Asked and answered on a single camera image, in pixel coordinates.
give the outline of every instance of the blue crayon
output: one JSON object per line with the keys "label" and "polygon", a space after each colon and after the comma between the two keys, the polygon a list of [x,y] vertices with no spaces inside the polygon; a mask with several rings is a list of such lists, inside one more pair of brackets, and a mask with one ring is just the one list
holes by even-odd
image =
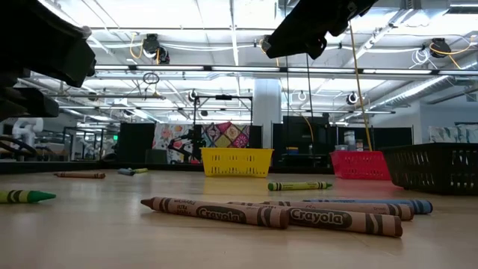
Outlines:
{"label": "blue crayon", "polygon": [[127,175],[127,176],[134,176],[134,174],[136,172],[134,172],[133,170],[131,169],[125,169],[125,168],[121,168],[118,170],[118,173],[122,174],[122,175]]}
{"label": "blue crayon", "polygon": [[355,203],[387,203],[410,205],[415,214],[429,214],[433,211],[433,205],[428,200],[358,200],[358,199],[309,199],[304,202],[355,202]]}

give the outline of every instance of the yellow basket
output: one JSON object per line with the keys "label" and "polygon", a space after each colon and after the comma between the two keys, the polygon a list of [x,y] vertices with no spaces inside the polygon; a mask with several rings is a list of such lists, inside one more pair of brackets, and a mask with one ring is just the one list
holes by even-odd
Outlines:
{"label": "yellow basket", "polygon": [[274,149],[201,148],[206,176],[266,177]]}

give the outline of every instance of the plastic basket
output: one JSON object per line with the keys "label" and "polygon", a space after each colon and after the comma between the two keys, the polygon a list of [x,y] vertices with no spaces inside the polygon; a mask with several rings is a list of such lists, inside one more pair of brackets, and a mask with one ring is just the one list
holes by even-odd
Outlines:
{"label": "plastic basket", "polygon": [[478,194],[478,144],[431,143],[384,149],[392,182],[435,194]]}
{"label": "plastic basket", "polygon": [[273,149],[201,148],[206,176],[266,177]]}
{"label": "plastic basket", "polygon": [[382,152],[336,151],[330,156],[339,178],[391,180]]}

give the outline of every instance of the green crayon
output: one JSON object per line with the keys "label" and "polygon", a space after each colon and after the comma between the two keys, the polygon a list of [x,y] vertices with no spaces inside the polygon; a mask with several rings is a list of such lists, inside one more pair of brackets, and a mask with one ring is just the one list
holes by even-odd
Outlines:
{"label": "green crayon", "polygon": [[271,182],[267,185],[269,191],[295,191],[295,190],[325,190],[332,184],[327,182]]}
{"label": "green crayon", "polygon": [[133,169],[135,173],[146,173],[148,172],[148,168],[140,168],[140,169]]}
{"label": "green crayon", "polygon": [[31,203],[55,197],[56,194],[48,194],[41,191],[0,191],[0,203]]}

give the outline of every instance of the patterned fabric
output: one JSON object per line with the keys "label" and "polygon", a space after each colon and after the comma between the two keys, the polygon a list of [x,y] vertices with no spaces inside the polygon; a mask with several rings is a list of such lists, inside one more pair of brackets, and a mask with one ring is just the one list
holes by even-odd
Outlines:
{"label": "patterned fabric", "polygon": [[[184,161],[184,155],[168,149],[171,140],[187,134],[192,130],[192,124],[156,124],[155,139],[153,140],[153,149],[167,150],[168,163],[181,163]],[[237,147],[244,148],[249,144],[249,126],[237,126],[232,123],[210,124],[202,126],[202,138],[206,142],[206,147]],[[173,145],[179,149],[187,140],[176,141]],[[192,153],[192,145],[184,147],[186,152]]]}
{"label": "patterned fabric", "polygon": [[431,143],[478,143],[478,125],[429,127]]}

